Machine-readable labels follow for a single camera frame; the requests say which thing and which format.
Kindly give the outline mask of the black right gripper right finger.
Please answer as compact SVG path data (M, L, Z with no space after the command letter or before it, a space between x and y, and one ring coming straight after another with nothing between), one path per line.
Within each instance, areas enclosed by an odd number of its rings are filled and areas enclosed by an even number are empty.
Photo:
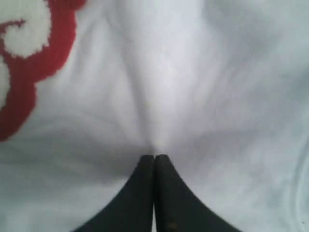
M238 231L194 195L167 155L158 155L154 161L154 212L158 232Z

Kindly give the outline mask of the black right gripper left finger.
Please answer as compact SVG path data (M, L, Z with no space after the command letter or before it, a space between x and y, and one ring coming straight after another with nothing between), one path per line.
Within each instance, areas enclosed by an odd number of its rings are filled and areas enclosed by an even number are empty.
M143 155L117 195L77 232L150 232L153 223L154 156Z

